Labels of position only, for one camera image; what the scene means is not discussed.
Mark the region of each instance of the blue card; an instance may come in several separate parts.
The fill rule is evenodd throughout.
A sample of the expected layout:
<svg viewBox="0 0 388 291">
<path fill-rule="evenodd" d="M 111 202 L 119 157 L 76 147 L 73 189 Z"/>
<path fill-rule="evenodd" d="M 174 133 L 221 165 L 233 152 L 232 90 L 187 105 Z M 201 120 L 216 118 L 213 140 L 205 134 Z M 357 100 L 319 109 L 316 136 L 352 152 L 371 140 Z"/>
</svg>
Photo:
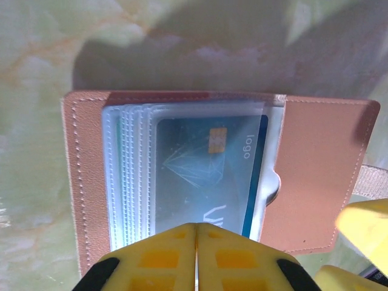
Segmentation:
<svg viewBox="0 0 388 291">
<path fill-rule="evenodd" d="M 266 135 L 262 119 L 176 118 L 158 123 L 156 233 L 186 222 L 209 222 L 242 234 L 244 221 L 252 220 L 256 192 L 251 181 L 258 179 Z"/>
</svg>

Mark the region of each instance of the wallet cover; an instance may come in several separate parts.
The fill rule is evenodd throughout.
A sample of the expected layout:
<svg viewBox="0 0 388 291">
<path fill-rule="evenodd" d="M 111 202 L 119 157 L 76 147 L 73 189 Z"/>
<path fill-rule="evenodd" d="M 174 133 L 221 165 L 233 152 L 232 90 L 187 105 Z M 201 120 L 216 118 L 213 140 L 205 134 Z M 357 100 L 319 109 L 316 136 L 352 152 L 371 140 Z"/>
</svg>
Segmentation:
<svg viewBox="0 0 388 291">
<path fill-rule="evenodd" d="M 275 165 L 281 186 L 266 208 L 260 242 L 293 255 L 334 247 L 335 218 L 356 183 L 380 109 L 376 101 L 262 93 L 71 92 L 62 102 L 62 117 L 82 274 L 110 251 L 103 108 L 239 97 L 284 103 Z"/>
</svg>

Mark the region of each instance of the elastic strap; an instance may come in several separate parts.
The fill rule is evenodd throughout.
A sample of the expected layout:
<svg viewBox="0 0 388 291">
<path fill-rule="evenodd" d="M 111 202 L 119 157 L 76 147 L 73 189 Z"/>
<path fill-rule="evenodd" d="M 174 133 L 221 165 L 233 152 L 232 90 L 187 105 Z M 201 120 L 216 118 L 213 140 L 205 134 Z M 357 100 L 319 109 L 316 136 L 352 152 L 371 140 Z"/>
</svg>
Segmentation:
<svg viewBox="0 0 388 291">
<path fill-rule="evenodd" d="M 353 194 L 372 200 L 388 198 L 388 170 L 362 165 Z"/>
</svg>

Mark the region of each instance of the gold chip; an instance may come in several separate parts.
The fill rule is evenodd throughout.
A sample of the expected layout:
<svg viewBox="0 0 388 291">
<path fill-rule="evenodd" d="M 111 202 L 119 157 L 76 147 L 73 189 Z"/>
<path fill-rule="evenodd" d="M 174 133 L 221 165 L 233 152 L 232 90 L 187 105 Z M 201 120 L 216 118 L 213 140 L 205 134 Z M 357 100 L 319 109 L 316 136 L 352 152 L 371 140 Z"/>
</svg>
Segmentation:
<svg viewBox="0 0 388 291">
<path fill-rule="evenodd" d="M 226 127 L 210 129 L 209 153 L 223 153 L 226 145 Z"/>
</svg>

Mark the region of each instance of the green marble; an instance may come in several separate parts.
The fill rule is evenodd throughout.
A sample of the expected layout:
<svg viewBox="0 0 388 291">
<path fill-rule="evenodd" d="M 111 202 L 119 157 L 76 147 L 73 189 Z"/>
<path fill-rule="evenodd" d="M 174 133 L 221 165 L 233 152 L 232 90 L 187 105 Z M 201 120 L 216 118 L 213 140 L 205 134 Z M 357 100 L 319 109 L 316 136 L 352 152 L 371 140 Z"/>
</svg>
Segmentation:
<svg viewBox="0 0 388 291">
<path fill-rule="evenodd" d="M 388 168 L 387 12 L 383 0 L 0 1 L 0 290 L 79 279 L 60 112 L 73 89 L 376 99 L 364 162 Z M 311 274 L 367 264 L 341 238 L 298 259 Z"/>
</svg>

